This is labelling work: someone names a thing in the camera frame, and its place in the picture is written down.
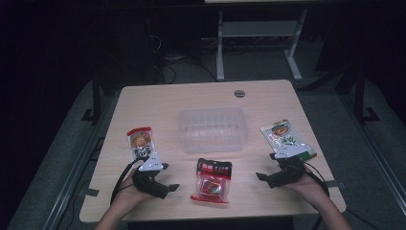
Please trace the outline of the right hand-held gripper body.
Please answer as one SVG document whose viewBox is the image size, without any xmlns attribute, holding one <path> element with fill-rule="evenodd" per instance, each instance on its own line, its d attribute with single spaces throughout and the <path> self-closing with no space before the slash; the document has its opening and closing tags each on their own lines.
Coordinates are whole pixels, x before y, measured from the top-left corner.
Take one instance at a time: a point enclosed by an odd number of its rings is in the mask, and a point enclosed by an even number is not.
<svg viewBox="0 0 406 230">
<path fill-rule="evenodd" d="M 281 170 L 270 175 L 268 185 L 277 188 L 297 182 L 305 173 L 304 161 L 311 158 L 312 148 L 307 145 L 282 145 L 276 150 L 276 158 Z"/>
</svg>

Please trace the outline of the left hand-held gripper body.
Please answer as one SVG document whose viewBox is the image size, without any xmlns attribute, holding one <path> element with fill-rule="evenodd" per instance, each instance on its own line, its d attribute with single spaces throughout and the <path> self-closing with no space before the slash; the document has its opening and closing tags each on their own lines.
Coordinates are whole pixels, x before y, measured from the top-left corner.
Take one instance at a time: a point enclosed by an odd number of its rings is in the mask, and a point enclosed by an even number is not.
<svg viewBox="0 0 406 230">
<path fill-rule="evenodd" d="M 167 186 L 155 180 L 155 176 L 163 171 L 161 167 L 162 162 L 156 152 L 143 158 L 143 163 L 132 174 L 133 185 L 140 192 L 164 199 L 169 193 Z"/>
</svg>

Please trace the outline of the green and white snack packet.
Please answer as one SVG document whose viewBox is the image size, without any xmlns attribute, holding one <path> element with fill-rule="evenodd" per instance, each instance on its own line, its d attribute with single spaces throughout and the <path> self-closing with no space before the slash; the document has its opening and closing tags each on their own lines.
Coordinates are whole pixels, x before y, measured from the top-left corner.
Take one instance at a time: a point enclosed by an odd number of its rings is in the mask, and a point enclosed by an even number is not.
<svg viewBox="0 0 406 230">
<path fill-rule="evenodd" d="M 317 156 L 317 152 L 295 130 L 288 120 L 281 120 L 269 126 L 263 126 L 260 132 L 274 151 L 275 159 L 297 156 L 307 161 Z"/>
</svg>

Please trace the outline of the orange snack packet red edge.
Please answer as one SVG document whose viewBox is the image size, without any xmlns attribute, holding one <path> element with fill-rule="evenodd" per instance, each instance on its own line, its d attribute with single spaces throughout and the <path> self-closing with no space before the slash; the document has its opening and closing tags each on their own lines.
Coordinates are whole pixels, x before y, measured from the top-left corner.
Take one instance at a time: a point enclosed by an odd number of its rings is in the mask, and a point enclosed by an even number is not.
<svg viewBox="0 0 406 230">
<path fill-rule="evenodd" d="M 133 159 L 148 157 L 155 152 L 150 126 L 133 128 L 126 136 Z"/>
</svg>

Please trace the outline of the red and black snack packet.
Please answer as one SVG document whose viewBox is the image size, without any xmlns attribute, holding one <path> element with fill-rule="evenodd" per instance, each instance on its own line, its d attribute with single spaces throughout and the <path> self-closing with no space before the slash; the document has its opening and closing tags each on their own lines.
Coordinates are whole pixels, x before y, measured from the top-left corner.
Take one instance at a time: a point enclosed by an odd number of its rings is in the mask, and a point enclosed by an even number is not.
<svg viewBox="0 0 406 230">
<path fill-rule="evenodd" d="M 231 162 L 199 158 L 196 166 L 196 193 L 192 200 L 228 203 L 228 193 L 232 178 Z"/>
</svg>

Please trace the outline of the clear plastic container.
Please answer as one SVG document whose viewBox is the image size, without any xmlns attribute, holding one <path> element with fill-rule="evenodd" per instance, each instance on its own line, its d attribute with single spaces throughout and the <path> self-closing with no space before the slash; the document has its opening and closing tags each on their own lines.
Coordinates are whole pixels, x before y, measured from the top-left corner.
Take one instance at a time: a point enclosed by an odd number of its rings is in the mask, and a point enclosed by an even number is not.
<svg viewBox="0 0 406 230">
<path fill-rule="evenodd" d="M 248 136 L 244 110 L 237 106 L 181 111 L 178 130 L 186 153 L 240 151 Z"/>
</svg>

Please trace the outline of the person's left hand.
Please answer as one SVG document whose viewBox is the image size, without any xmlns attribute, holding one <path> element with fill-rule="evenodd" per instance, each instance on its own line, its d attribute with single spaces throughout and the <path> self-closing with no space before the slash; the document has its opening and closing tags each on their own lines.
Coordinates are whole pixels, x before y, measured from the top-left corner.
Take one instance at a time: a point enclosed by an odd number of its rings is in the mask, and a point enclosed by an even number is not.
<svg viewBox="0 0 406 230">
<path fill-rule="evenodd" d="M 134 187 L 131 176 L 129 175 L 117 192 L 110 209 L 117 214 L 126 215 L 130 213 L 138 204 L 151 199 L 152 195 L 140 192 Z"/>
</svg>

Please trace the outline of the person's right hand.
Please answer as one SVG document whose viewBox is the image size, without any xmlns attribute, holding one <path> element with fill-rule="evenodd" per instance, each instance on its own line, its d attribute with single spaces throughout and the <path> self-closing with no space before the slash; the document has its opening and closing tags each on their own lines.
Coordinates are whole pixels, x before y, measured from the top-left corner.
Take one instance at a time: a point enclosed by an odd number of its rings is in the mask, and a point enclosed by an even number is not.
<svg viewBox="0 0 406 230">
<path fill-rule="evenodd" d="M 297 193 L 317 211 L 325 211 L 330 199 L 323 188 L 312 178 L 312 175 L 312 171 L 305 168 L 304 175 L 297 182 L 284 185 L 284 188 Z"/>
</svg>

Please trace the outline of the black metal stand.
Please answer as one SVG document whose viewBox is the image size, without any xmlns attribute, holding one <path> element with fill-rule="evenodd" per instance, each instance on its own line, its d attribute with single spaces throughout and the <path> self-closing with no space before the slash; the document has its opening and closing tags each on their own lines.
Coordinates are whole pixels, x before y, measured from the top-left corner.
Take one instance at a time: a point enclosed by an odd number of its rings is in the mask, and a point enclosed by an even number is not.
<svg viewBox="0 0 406 230">
<path fill-rule="evenodd" d="M 364 106 L 365 75 L 360 65 L 354 66 L 354 104 L 353 112 L 357 121 L 364 125 L 366 122 L 378 122 L 379 117 L 372 107 Z"/>
<path fill-rule="evenodd" d="M 85 110 L 81 119 L 83 121 L 91 122 L 92 125 L 94 126 L 98 122 L 102 112 L 101 86 L 99 83 L 99 77 L 97 73 L 93 75 L 91 83 L 92 83 L 92 107 Z"/>
</svg>

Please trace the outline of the grey metal floor rail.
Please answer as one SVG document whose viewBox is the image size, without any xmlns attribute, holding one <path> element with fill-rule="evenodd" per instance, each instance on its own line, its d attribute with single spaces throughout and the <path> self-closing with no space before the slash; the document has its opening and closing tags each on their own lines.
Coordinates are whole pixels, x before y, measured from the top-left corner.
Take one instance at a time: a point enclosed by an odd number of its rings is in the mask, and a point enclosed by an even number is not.
<svg viewBox="0 0 406 230">
<path fill-rule="evenodd" d="M 117 100 L 115 96 L 101 98 L 96 122 L 82 119 L 87 111 L 92 112 L 90 98 L 78 100 L 69 111 L 44 159 L 44 194 L 50 195 L 51 205 L 40 230 L 57 230 L 62 222 L 92 155 L 102 145 Z"/>
<path fill-rule="evenodd" d="M 395 115 L 382 114 L 358 104 L 351 95 L 340 95 L 350 117 L 365 139 L 396 202 L 406 213 L 406 128 Z"/>
</svg>

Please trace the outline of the white metal desk frame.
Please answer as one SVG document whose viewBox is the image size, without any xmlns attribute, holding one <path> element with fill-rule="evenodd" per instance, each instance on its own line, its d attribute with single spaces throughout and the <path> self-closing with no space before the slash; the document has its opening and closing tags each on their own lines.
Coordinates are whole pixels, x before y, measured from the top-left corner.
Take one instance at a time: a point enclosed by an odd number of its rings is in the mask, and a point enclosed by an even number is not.
<svg viewBox="0 0 406 230">
<path fill-rule="evenodd" d="M 223 12 L 218 13 L 217 48 L 216 48 L 216 79 L 225 80 L 223 63 L 223 39 L 233 37 L 290 37 L 291 44 L 285 49 L 284 56 L 295 81 L 302 75 L 295 61 L 295 51 L 304 27 L 307 9 L 301 10 L 296 20 L 271 21 L 225 21 Z"/>
</svg>

